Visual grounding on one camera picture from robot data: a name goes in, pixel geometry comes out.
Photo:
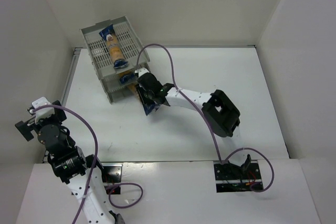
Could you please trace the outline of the grey tray shelf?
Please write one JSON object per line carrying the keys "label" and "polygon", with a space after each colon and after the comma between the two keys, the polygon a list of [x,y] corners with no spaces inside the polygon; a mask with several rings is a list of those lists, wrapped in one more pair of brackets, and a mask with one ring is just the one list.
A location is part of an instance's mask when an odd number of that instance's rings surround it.
{"label": "grey tray shelf", "polygon": [[[103,38],[99,35],[99,32],[109,25],[113,25],[118,42],[120,43],[121,52],[128,62],[127,67],[123,69],[113,68],[109,50]],[[96,23],[93,26],[82,28],[80,31],[85,41],[85,46],[89,51],[89,56],[96,75],[105,94],[107,95],[109,102],[113,103],[114,101],[131,95],[132,92],[128,89],[128,85],[135,83],[136,78],[122,84],[120,82],[120,74],[125,71],[134,72],[136,70],[136,66],[148,69],[150,58],[148,53],[143,51],[141,53],[141,58],[137,60],[143,44],[136,35],[128,18],[126,16],[122,16],[115,19],[108,19]]]}

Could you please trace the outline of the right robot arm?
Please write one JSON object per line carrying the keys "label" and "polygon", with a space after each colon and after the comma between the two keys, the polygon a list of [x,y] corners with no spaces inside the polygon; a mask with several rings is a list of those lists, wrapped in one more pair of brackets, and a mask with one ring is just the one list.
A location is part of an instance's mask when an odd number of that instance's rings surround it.
{"label": "right robot arm", "polygon": [[237,146],[240,112],[223,91],[204,93],[177,88],[172,83],[162,85],[149,72],[139,75],[136,90],[147,115],[162,105],[200,111],[214,135],[227,138],[232,148]]}

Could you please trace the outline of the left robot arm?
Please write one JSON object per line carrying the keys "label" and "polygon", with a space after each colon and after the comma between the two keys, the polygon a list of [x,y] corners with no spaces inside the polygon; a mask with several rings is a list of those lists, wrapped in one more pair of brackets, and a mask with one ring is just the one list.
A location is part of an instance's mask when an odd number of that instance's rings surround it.
{"label": "left robot arm", "polygon": [[16,123],[21,135],[30,141],[37,138],[48,155],[55,176],[71,190],[79,203],[80,213],[86,216],[88,223],[124,223],[121,214],[113,211],[103,185],[103,166],[96,154],[85,156],[70,136],[68,128],[63,126],[67,109],[59,101],[49,102],[41,97],[28,108],[32,116],[27,121]]}

